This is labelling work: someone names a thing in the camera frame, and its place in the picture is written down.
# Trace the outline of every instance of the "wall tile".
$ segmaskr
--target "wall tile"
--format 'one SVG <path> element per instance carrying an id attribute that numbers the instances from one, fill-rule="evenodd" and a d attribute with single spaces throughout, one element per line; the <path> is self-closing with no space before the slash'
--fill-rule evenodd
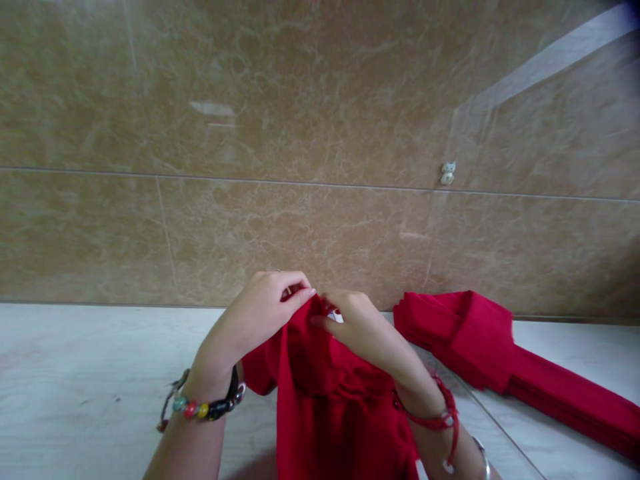
<path id="1" fill-rule="evenodd" d="M 0 165 L 148 171 L 120 1 L 0 7 Z"/>
<path id="2" fill-rule="evenodd" d="M 496 107 L 454 189 L 640 198 L 640 33 Z"/>
<path id="3" fill-rule="evenodd" d="M 175 304 L 154 179 L 0 171 L 0 299 Z"/>
<path id="4" fill-rule="evenodd" d="M 438 193 L 431 208 L 428 292 L 472 289 L 521 315 L 640 315 L 640 203 Z"/>
<path id="5" fill-rule="evenodd" d="M 132 4 L 154 172 L 417 187 L 453 108 L 602 9 Z"/>
<path id="6" fill-rule="evenodd" d="M 228 305 L 260 270 L 304 271 L 390 309 L 424 286 L 431 194 L 161 179 L 179 301 Z"/>

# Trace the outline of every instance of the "hand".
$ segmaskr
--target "hand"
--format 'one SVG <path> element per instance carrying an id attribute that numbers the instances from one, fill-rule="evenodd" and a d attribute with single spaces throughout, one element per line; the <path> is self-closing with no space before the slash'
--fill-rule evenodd
<path id="1" fill-rule="evenodd" d="M 256 273 L 202 342 L 193 369 L 214 377 L 227 375 L 236 362 L 271 338 L 314 295 L 302 272 Z"/>
<path id="2" fill-rule="evenodd" d="M 444 399 L 409 343 L 382 316 L 364 293 L 332 290 L 322 295 L 330 311 L 338 310 L 344 323 L 329 317 L 311 322 L 332 334 L 360 358 L 395 380 L 407 408 L 429 417 L 444 408 Z"/>

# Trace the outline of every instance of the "red string bracelet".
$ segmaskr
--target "red string bracelet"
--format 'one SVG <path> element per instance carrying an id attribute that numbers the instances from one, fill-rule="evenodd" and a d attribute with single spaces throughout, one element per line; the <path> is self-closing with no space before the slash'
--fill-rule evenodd
<path id="1" fill-rule="evenodd" d="M 429 430 L 446 430 L 448 428 L 453 428 L 453 443 L 451 444 L 451 452 L 445 460 L 443 466 L 445 470 L 449 473 L 453 473 L 453 456 L 455 455 L 455 450 L 458 446 L 458 436 L 460 434 L 460 421 L 458 420 L 458 410 L 455 408 L 455 399 L 453 398 L 453 394 L 448 388 L 445 387 L 445 384 L 440 380 L 440 377 L 437 375 L 433 375 L 433 379 L 435 380 L 436 385 L 442 392 L 442 395 L 445 398 L 445 404 L 447 406 L 447 411 L 442 414 L 441 417 L 434 419 L 422 419 L 413 416 L 410 412 L 407 411 L 405 406 L 402 404 L 400 397 L 398 396 L 398 392 L 393 389 L 393 406 L 396 410 L 404 413 L 408 418 L 418 425 L 427 428 Z"/>

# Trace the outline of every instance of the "white knob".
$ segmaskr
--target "white knob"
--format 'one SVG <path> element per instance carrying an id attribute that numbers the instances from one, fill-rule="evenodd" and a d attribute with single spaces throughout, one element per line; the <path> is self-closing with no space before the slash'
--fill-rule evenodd
<path id="1" fill-rule="evenodd" d="M 450 185 L 453 183 L 454 176 L 451 172 L 443 173 L 442 177 L 440 177 L 440 183 L 442 185 Z"/>
<path id="2" fill-rule="evenodd" d="M 455 172 L 455 162 L 453 162 L 453 163 L 443 163 L 441 170 L 442 170 L 442 173 L 453 173 L 453 172 Z"/>

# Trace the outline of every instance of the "red garment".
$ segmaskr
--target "red garment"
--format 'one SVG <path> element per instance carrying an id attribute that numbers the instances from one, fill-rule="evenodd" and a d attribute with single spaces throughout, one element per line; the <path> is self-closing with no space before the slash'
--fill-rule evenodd
<path id="1" fill-rule="evenodd" d="M 513 342 L 513 316 L 472 292 L 406 293 L 396 329 L 478 389 L 512 395 L 561 423 L 637 460 L 640 408 Z"/>
<path id="2" fill-rule="evenodd" d="M 279 480 L 417 480 L 407 418 L 393 382 L 307 321 L 326 314 L 318 296 L 243 358 L 247 386 L 278 386 Z"/>

